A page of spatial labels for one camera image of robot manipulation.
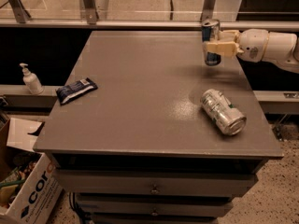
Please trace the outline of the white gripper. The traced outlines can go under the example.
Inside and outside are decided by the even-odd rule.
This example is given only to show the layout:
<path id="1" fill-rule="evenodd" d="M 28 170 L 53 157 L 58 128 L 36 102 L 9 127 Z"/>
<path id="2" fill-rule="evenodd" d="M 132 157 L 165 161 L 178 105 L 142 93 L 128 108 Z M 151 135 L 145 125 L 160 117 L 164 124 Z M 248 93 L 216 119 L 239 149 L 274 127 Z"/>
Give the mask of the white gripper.
<path id="1" fill-rule="evenodd" d="M 243 61 L 257 63 L 263 57 L 268 32 L 261 29 L 249 29 L 240 34 L 238 30 L 223 30 L 219 31 L 219 40 L 205 41 L 204 53 L 225 57 L 237 55 Z"/>

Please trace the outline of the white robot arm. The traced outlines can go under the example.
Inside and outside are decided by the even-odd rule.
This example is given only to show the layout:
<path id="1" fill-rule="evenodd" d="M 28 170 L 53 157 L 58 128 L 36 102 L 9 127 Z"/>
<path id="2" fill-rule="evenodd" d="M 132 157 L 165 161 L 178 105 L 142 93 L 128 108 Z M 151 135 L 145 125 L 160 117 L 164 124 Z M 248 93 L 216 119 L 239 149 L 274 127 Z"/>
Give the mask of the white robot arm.
<path id="1" fill-rule="evenodd" d="M 282 70 L 299 73 L 296 34 L 264 29 L 248 29 L 244 32 L 224 30 L 204 41 L 203 48 L 207 53 L 236 56 L 251 63 L 268 62 Z"/>

